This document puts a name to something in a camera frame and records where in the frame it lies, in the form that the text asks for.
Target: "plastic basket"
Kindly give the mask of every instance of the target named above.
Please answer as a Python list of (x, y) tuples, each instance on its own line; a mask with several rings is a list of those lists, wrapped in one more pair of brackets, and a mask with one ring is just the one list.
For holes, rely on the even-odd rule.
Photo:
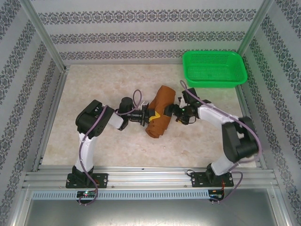
[(233, 88), (248, 77), (241, 56), (229, 51), (188, 51), (183, 67), (190, 87)]

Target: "patterned wallpaper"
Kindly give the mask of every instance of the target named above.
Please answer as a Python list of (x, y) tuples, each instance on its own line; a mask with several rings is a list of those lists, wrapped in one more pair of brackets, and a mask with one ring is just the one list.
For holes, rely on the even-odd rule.
[(146, 63), (163, 58), (165, 63), (180, 63), (182, 54), (191, 49), (236, 50), (262, 0), (32, 3), (65, 64), (70, 65)]
[(249, 78), (243, 85), (294, 225), (301, 225), (300, 16), (298, 1), (273, 3), (245, 54)]
[(60, 72), (17, 0), (0, 0), (0, 226), (32, 170)]

